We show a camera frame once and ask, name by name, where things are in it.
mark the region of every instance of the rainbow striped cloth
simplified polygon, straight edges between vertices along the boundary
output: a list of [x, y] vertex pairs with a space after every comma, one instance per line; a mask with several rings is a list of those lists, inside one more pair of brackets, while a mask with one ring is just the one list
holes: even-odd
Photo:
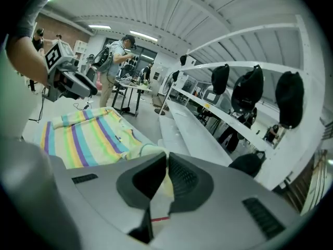
[[67, 169], [117, 162], [142, 142], [113, 110], [103, 107], [77, 111], [49, 121], [41, 148], [62, 158]]

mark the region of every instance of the brick wall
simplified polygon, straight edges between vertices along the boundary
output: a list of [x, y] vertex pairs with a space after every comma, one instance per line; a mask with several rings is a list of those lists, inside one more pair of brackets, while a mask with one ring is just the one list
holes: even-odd
[[[68, 24], [39, 14], [36, 19], [37, 27], [44, 28], [44, 38], [54, 40], [57, 34], [62, 35], [62, 40], [69, 43], [72, 49], [74, 49], [75, 42], [77, 40], [88, 43], [90, 35], [80, 31]], [[44, 42], [44, 50], [47, 52], [52, 46], [51, 42]]]

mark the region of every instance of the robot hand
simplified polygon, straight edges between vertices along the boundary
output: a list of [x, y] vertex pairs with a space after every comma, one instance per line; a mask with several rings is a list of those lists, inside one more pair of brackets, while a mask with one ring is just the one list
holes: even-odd
[[58, 41], [45, 55], [49, 90], [44, 97], [52, 102], [64, 96], [72, 99], [97, 94], [92, 79], [78, 72], [79, 61], [68, 43]]

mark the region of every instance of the vent grille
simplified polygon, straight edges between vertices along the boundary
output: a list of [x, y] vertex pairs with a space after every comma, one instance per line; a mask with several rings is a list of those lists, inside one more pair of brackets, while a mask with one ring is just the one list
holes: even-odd
[[267, 239], [275, 237], [285, 229], [257, 198], [249, 198], [242, 203]]
[[72, 181], [74, 182], [74, 184], [78, 184], [78, 183], [82, 183], [85, 181], [91, 181], [91, 180], [94, 180], [97, 178], [98, 178], [98, 176], [96, 174], [87, 174], [87, 175], [72, 178]]

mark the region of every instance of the metal table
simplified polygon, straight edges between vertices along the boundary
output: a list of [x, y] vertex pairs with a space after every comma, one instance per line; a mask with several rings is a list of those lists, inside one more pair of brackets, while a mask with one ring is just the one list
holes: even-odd
[[[124, 88], [125, 88], [125, 94], [124, 94], [124, 97], [123, 97], [123, 101], [121, 102], [121, 107], [120, 107], [120, 109], [119, 109], [119, 108], [115, 108], [115, 107], [114, 107], [114, 104], [115, 104], [115, 102], [116, 102], [116, 100], [117, 100], [117, 96], [118, 96], [118, 93], [119, 93], [119, 90], [120, 90], [121, 87], [124, 87]], [[130, 99], [129, 99], [129, 103], [128, 103], [127, 107], [130, 106], [130, 101], [131, 101], [131, 98], [132, 98], [133, 89], [136, 89], [136, 90], [139, 90], [139, 91], [140, 91], [140, 92], [138, 93], [137, 100], [136, 100], [135, 113], [127, 112], [127, 111], [123, 111], [123, 105], [124, 105], [124, 101], [125, 101], [125, 98], [126, 98], [126, 93], [127, 93], [128, 88], [130, 88], [130, 89], [132, 89], [132, 90], [131, 90], [131, 95], [130, 95]], [[141, 85], [127, 85], [127, 84], [123, 84], [123, 83], [121, 83], [121, 82], [118, 82], [118, 86], [117, 86], [116, 94], [115, 94], [115, 96], [114, 96], [114, 98], [113, 98], [113, 102], [112, 102], [112, 107], [113, 107], [115, 110], [119, 111], [120, 114], [122, 114], [122, 113], [128, 113], [128, 114], [131, 114], [131, 115], [137, 117], [137, 115], [138, 115], [138, 113], [139, 113], [139, 112], [138, 112], [138, 109], [139, 109], [139, 103], [140, 103], [141, 91], [151, 92], [151, 90], [148, 89], [148, 87], [147, 87], [146, 85], [144, 85], [144, 84], [141, 84]]]

